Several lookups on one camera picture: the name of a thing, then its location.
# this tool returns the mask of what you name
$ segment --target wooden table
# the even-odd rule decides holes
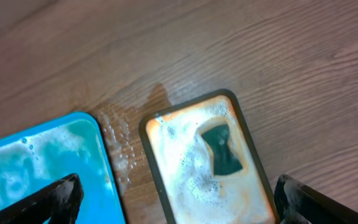
[[[218,88],[272,187],[287,173],[358,211],[358,1],[0,0],[0,138],[91,113],[129,223],[165,223],[140,119]]]

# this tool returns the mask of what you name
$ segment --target dark green object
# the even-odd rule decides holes
[[[230,130],[227,124],[210,129],[201,135],[214,154],[214,175],[230,175],[242,169],[239,159],[227,144]]]

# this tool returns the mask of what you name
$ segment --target wood grain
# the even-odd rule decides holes
[[[140,119],[218,88],[239,98],[272,187],[287,173],[358,211],[358,1],[0,0],[0,138],[107,117],[137,164],[119,183],[129,223],[165,223]]]

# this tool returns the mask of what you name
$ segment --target wooden surface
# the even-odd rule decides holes
[[[0,138],[91,113],[128,156],[129,223],[165,223],[140,119],[218,88],[272,187],[287,173],[358,211],[358,1],[0,0]]]

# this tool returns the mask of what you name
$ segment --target blue tray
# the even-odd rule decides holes
[[[0,210],[71,173],[85,193],[76,223],[125,223],[99,126],[82,112],[0,139]]]

